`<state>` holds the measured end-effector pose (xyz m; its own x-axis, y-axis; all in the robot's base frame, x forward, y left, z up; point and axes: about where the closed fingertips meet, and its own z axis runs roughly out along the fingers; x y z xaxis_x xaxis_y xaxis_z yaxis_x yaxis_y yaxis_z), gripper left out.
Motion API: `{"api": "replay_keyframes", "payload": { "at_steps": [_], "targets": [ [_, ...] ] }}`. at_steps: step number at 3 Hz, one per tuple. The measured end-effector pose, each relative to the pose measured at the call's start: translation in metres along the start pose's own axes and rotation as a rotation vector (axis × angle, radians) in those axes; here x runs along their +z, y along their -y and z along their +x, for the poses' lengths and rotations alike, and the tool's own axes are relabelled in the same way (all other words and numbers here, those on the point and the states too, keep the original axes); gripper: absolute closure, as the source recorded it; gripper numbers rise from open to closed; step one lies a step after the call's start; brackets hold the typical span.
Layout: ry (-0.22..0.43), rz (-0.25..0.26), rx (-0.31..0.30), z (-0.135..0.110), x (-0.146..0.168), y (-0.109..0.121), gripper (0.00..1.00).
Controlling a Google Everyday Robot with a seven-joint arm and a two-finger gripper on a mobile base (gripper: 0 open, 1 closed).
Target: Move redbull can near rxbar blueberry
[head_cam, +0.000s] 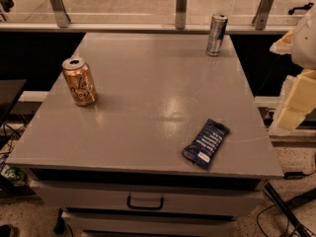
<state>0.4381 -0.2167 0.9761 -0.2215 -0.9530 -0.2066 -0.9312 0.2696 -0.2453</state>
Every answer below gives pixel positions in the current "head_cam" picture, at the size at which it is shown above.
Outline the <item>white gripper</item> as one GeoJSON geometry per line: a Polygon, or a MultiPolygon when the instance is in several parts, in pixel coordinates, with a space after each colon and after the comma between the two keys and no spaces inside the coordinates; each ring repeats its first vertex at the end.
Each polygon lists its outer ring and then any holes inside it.
{"type": "Polygon", "coordinates": [[[275,54],[291,54],[293,63],[304,69],[296,77],[283,82],[276,108],[276,125],[294,130],[316,109],[316,6],[270,47],[275,54]]]}

